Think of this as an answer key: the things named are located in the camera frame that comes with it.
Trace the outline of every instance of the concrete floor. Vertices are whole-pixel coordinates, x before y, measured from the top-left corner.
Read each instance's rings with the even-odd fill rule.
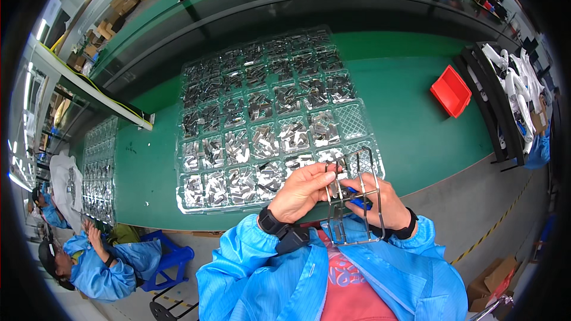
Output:
[[[434,221],[436,242],[446,246],[445,258],[450,262],[476,243],[501,218],[529,181],[502,223],[455,264],[466,285],[495,258],[513,254],[519,262],[524,262],[525,267],[549,203],[546,168],[535,171],[517,168],[500,173],[500,166],[491,165],[490,161],[491,156],[444,181],[402,197],[405,205]],[[219,240],[189,234],[168,236],[178,245],[191,246],[195,259],[186,268],[189,281],[177,285],[165,296],[171,300],[184,300],[184,304],[194,304],[198,301],[196,270],[211,261],[211,251],[219,246]],[[138,290],[113,304],[94,304],[109,320],[152,321],[154,318],[148,308],[152,298],[153,294]],[[159,302],[165,306],[174,304],[164,299]],[[178,315],[184,310],[186,307],[177,306],[173,314]],[[197,309],[183,317],[184,320],[197,318]]]

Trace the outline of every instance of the worker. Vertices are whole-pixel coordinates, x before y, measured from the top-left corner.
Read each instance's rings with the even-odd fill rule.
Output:
[[[133,227],[122,224],[103,240],[101,231],[86,219],[81,235],[63,246],[44,240],[38,254],[61,286],[111,303],[126,298],[153,276],[161,260],[161,241],[141,242]]]
[[[32,190],[32,200],[39,208],[41,215],[46,222],[57,228],[70,229],[71,226],[68,224],[61,212],[54,206],[51,197],[52,195],[43,192],[43,188],[40,190],[36,187]],[[28,206],[28,212],[32,213],[30,206]]]
[[[222,235],[212,262],[196,273],[202,321],[464,320],[464,283],[444,260],[445,247],[434,243],[433,222],[417,217],[390,183],[371,174],[363,174],[364,187],[379,182],[382,219],[393,231],[388,241],[337,247],[328,236],[337,240],[339,229],[323,221],[322,230],[309,227],[309,241],[295,247],[303,231],[291,224],[327,200],[325,186],[335,177],[324,163],[295,170],[259,215]],[[361,190],[359,179],[341,184]],[[377,197],[368,196],[368,222],[380,227]],[[346,207],[353,212],[343,217],[347,242],[366,240],[363,209]]]

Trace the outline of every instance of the blue jacket sleeve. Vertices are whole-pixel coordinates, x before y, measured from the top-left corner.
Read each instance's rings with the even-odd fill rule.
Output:
[[[111,268],[97,267],[74,281],[75,286],[91,299],[104,303],[129,296],[137,287],[135,271],[120,259]]]
[[[418,216],[418,229],[414,237],[411,239],[398,239],[393,234],[389,238],[389,243],[410,253],[422,254],[425,250],[436,246],[434,243],[435,236],[434,223],[424,216]]]
[[[224,233],[212,262],[196,272],[201,320],[229,319],[250,275],[276,255],[279,240],[258,227],[257,216],[245,217]]]

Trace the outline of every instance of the fluorescent light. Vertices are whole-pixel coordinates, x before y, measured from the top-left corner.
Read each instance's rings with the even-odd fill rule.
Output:
[[[31,80],[32,80],[32,74],[28,72],[26,74],[26,89],[24,90],[24,109],[28,109],[28,95],[30,94]]]
[[[16,185],[20,186],[22,189],[28,190],[29,192],[32,192],[32,189],[30,189],[28,186],[24,185],[24,182],[18,180],[18,178],[14,175],[12,175],[11,173],[8,173],[8,176],[10,176],[10,180],[14,181],[16,183]]]
[[[36,40],[39,40],[42,37],[43,30],[46,28],[47,21],[46,19],[42,19],[42,22],[39,23],[38,33],[36,34]]]

